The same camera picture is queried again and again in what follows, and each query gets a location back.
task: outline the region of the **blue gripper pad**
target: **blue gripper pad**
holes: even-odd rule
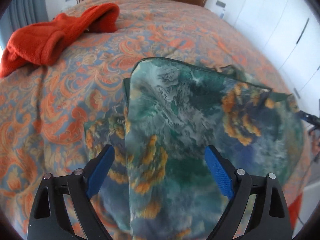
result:
[[[86,195],[89,199],[97,195],[104,179],[106,178],[113,161],[115,160],[115,149],[110,146],[104,156],[101,158],[92,175],[88,178],[88,188]]]
[[[204,150],[204,158],[209,167],[212,177],[218,184],[221,193],[227,196],[231,200],[235,193],[233,192],[232,180],[228,176],[226,170],[218,161],[216,155],[212,152],[210,147],[206,147]]]

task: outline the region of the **bed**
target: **bed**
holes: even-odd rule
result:
[[[201,7],[206,0],[78,1],[68,15],[80,16],[107,2],[119,5],[118,31],[84,33],[56,64],[26,65],[0,80],[0,204],[23,238],[42,176],[63,176],[85,166],[91,156],[84,124],[110,115],[122,102],[122,81],[139,60],[167,57],[216,71],[234,65],[275,91],[289,93],[277,70],[249,41]],[[288,205],[307,181],[309,152],[305,134],[301,158],[283,188]],[[66,202],[73,228],[82,235],[70,199]],[[105,210],[100,195],[92,203],[113,239],[132,239]]]

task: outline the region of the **green patterned cloth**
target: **green patterned cloth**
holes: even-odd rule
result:
[[[94,129],[91,142],[116,147],[101,194],[119,227],[134,236],[209,235],[228,199],[204,161],[207,145],[251,175],[275,173],[282,185],[301,156],[303,126],[294,97],[274,93],[233,66],[217,73],[147,58],[124,81],[124,89],[124,116],[119,106],[86,128]]]

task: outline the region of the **metal screw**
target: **metal screw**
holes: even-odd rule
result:
[[[243,169],[237,169],[237,173],[238,173],[239,175],[244,175],[244,174],[245,174],[245,170],[243,170]]]
[[[276,178],[276,175],[274,173],[269,173],[269,178],[270,179],[275,179]]]
[[[82,169],[76,169],[76,170],[75,170],[75,174],[76,174],[76,175],[80,175],[80,174],[82,174],[82,172],[83,172]]]
[[[50,173],[46,173],[44,176],[43,176],[44,179],[50,179],[51,178],[51,174]]]

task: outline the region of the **red fleece cloth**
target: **red fleece cloth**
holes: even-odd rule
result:
[[[92,6],[80,17],[59,14],[52,22],[31,24],[15,31],[8,41],[0,65],[6,77],[26,63],[53,65],[62,51],[84,31],[113,33],[119,7],[114,3]]]
[[[297,196],[295,201],[288,208],[292,230],[294,230],[296,227],[301,205],[302,205],[302,193],[299,196]]]

